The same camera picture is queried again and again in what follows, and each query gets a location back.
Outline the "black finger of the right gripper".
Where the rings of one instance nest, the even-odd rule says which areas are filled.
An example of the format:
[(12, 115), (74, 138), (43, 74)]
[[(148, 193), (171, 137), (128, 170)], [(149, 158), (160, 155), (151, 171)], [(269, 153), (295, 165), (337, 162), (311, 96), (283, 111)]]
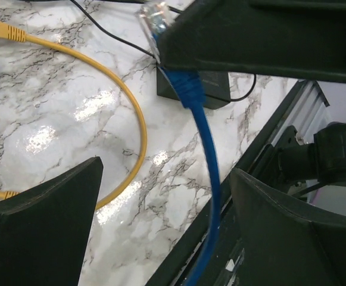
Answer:
[(157, 46), (171, 70), (346, 83), (346, 1), (194, 1)]

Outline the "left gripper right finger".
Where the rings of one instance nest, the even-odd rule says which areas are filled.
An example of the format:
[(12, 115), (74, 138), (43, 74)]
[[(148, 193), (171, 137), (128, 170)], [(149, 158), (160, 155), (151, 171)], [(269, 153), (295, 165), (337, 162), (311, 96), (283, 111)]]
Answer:
[(231, 178), (252, 285), (346, 285), (346, 216), (262, 183)]

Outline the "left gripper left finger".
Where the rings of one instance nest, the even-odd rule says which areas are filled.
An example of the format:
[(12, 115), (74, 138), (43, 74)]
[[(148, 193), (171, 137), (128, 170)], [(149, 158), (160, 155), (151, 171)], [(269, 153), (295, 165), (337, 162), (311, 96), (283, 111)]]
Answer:
[(77, 285), (103, 173), (92, 157), (0, 201), (0, 285)]

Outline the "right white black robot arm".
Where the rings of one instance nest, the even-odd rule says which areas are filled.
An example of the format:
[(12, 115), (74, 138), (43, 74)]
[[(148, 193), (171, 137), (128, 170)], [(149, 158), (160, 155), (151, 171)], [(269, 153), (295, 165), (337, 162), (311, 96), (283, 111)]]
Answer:
[[(176, 18), (158, 2), (151, 20), (160, 64), (346, 83), (346, 1), (195, 1)], [(282, 151), (290, 181), (346, 186), (346, 123)]]

